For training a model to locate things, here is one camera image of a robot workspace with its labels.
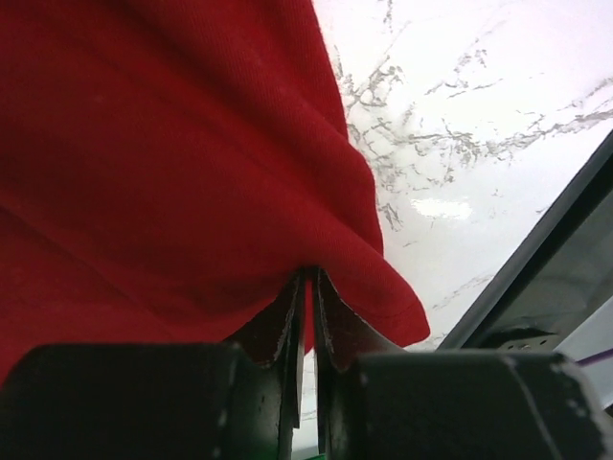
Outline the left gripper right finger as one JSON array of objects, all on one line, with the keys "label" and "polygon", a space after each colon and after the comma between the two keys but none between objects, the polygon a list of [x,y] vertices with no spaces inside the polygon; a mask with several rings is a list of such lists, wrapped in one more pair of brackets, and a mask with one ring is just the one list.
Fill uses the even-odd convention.
[{"label": "left gripper right finger", "polygon": [[328,459],[608,459],[612,423],[558,353],[408,352],[312,287],[318,448]]}]

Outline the dark red t shirt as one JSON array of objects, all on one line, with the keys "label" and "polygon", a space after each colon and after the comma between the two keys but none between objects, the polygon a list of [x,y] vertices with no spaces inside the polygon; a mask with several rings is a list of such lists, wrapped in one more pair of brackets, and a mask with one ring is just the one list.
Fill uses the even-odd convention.
[{"label": "dark red t shirt", "polygon": [[405,347],[308,1],[1,5],[1,370],[73,342],[216,342],[299,268]]}]

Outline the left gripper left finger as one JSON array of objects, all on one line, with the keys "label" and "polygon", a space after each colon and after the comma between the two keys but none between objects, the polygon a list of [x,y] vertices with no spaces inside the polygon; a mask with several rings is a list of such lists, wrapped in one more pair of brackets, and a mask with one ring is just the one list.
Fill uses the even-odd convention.
[{"label": "left gripper left finger", "polygon": [[1,387],[5,459],[287,459],[305,275],[219,343],[39,346]]}]

